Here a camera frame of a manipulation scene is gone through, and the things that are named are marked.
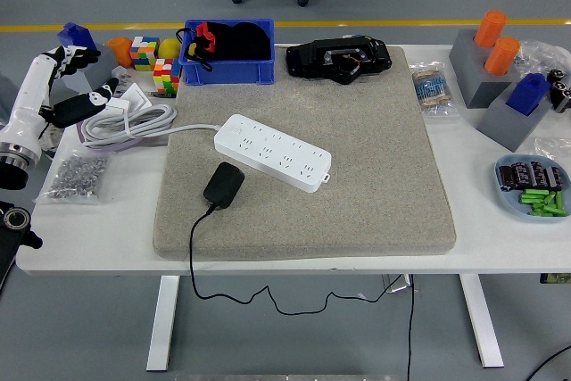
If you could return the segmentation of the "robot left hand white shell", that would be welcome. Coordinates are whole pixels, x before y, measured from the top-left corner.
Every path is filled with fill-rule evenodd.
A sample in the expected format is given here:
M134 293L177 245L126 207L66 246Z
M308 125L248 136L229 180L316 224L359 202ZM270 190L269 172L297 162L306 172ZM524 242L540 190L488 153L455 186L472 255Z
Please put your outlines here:
M23 80L8 124L1 130L1 141L39 148L39 137L47 124L66 128L102 112L119 84L116 78L108 79L95 90L49 104L55 80L97 63L100 54L84 46L59 46L38 55Z

